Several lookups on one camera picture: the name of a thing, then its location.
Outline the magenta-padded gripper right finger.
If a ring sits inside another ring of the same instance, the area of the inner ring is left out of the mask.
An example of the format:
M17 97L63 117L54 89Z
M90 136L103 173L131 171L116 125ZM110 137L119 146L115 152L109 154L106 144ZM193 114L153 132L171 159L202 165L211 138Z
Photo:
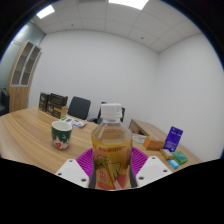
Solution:
M157 157L147 156L137 148L132 148L130 161L130 183L132 188L146 186L172 171Z

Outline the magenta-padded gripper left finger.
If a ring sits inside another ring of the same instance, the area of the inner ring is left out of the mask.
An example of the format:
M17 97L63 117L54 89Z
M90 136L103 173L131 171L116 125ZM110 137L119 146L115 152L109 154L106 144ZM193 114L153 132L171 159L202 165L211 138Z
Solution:
M59 168L56 175L78 186L94 189L96 175L92 150L88 149L77 159L68 159Z

